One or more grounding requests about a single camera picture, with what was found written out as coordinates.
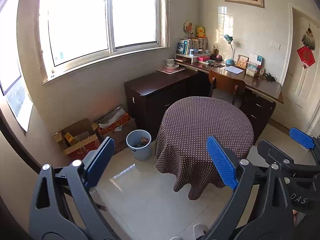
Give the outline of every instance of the window sill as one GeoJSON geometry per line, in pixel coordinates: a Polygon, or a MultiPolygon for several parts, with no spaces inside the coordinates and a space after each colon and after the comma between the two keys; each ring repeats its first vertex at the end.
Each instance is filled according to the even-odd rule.
{"type": "Polygon", "coordinates": [[[107,60],[110,60],[110,59],[113,59],[113,58],[116,58],[116,57],[121,57],[121,56],[124,56],[124,55],[138,54],[138,53],[145,52],[145,51],[149,51],[149,50],[167,49],[167,48],[171,48],[171,47],[156,47],[156,48],[140,49],[140,50],[129,51],[129,52],[125,52],[125,53],[116,54],[116,55],[112,55],[112,56],[109,56],[109,57],[101,58],[101,59],[98,59],[98,60],[94,60],[94,61],[92,61],[92,62],[83,64],[83,65],[81,65],[81,66],[78,66],[78,67],[75,67],[75,68],[72,68],[72,69],[69,69],[69,70],[64,71],[64,72],[62,72],[62,73],[56,73],[56,75],[55,75],[54,77],[52,77],[52,78],[50,78],[48,81],[44,82],[43,85],[48,84],[48,83],[51,83],[51,82],[53,82],[54,80],[56,80],[57,78],[65,75],[65,74],[72,73],[72,72],[74,72],[74,71],[77,71],[77,70],[80,69],[80,68],[88,67],[88,66],[94,65],[94,64],[96,64],[96,63],[102,62],[102,61],[107,61],[107,60]]]}

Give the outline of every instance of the blue bucket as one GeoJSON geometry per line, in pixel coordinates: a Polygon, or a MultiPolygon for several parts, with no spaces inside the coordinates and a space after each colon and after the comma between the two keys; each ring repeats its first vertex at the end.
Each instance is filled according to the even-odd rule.
{"type": "Polygon", "coordinates": [[[151,135],[145,130],[135,130],[128,134],[126,138],[127,145],[130,147],[133,156],[139,160],[144,161],[151,155],[151,135]],[[136,148],[135,146],[138,143],[141,143],[141,137],[145,137],[149,139],[149,142],[147,145],[141,148],[136,148]]]}

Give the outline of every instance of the brown tablecloth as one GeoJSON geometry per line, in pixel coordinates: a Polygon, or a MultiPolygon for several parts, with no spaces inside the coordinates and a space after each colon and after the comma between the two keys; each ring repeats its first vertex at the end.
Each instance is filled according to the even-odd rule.
{"type": "Polygon", "coordinates": [[[253,130],[244,113],[230,103],[209,97],[188,97],[165,112],[155,141],[156,168],[177,176],[173,190],[188,183],[190,200],[198,199],[209,183],[224,187],[208,152],[207,139],[214,135],[225,148],[246,158],[253,130]]]}

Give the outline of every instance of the white shoe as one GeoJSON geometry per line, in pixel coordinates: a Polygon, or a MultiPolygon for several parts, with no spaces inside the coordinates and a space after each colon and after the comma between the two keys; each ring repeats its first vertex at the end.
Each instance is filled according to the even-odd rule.
{"type": "Polygon", "coordinates": [[[208,228],[204,224],[195,224],[193,226],[193,233],[195,234],[195,239],[204,236],[208,232],[208,228]]]}

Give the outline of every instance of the yellow duck plush toy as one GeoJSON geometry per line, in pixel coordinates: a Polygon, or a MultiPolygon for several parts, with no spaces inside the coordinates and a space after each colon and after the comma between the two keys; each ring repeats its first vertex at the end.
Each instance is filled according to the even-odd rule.
{"type": "Polygon", "coordinates": [[[197,37],[198,38],[206,38],[205,33],[204,33],[204,28],[202,26],[199,26],[197,28],[197,37]]]}

